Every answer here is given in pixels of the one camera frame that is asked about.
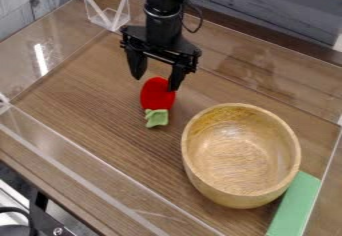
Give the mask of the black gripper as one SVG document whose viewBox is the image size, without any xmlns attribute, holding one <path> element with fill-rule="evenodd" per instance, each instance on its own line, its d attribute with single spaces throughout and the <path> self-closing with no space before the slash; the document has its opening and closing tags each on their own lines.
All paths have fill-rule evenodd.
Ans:
<svg viewBox="0 0 342 236">
<path fill-rule="evenodd" d="M 184 37 L 184 7 L 158 11 L 145 6 L 146 24 L 121 28 L 121 46 L 127 54 L 133 77 L 139 80 L 148 70 L 148 59 L 173 66 L 169 91 L 177 91 L 189 73 L 197 71 L 201 49 Z"/>
</svg>

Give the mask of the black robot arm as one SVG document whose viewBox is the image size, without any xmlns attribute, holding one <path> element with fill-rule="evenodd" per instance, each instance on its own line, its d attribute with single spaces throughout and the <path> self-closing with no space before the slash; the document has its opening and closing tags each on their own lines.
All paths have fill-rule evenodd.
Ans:
<svg viewBox="0 0 342 236">
<path fill-rule="evenodd" d="M 185 25 L 185 6 L 198 14 L 202 11 L 190 0 L 146 0 L 146 25 L 127 25 L 121 28 L 121 46 L 126 51 L 130 72 L 139 80 L 148 70 L 148 59 L 153 58 L 173 66 L 168 90 L 177 91 L 189 73 L 197 71 L 202 50 L 184 37 L 182 29 L 196 33 L 204 24 L 192 30 Z"/>
</svg>

